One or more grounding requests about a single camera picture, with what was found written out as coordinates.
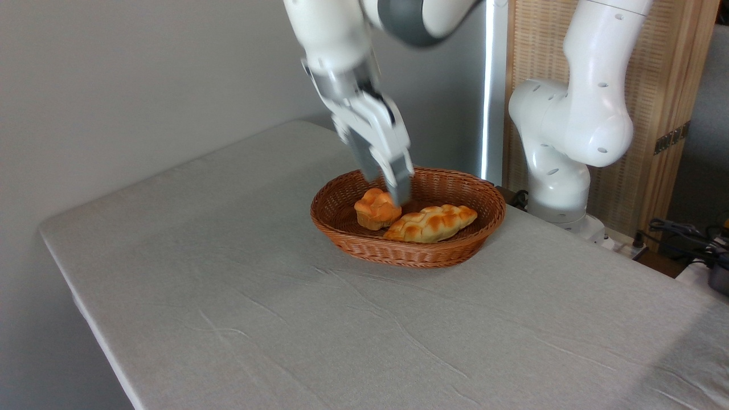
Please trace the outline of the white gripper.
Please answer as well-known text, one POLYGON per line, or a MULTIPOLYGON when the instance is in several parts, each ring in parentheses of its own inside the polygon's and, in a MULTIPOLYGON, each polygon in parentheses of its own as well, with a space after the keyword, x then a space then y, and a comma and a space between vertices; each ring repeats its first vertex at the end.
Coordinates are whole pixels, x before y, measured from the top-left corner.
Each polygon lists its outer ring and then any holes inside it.
POLYGON ((330 111, 347 129, 346 143, 359 164, 363 177, 372 182, 381 171, 397 207, 411 199, 414 175, 408 131, 394 101, 383 101, 369 93, 342 101, 330 100, 330 111))

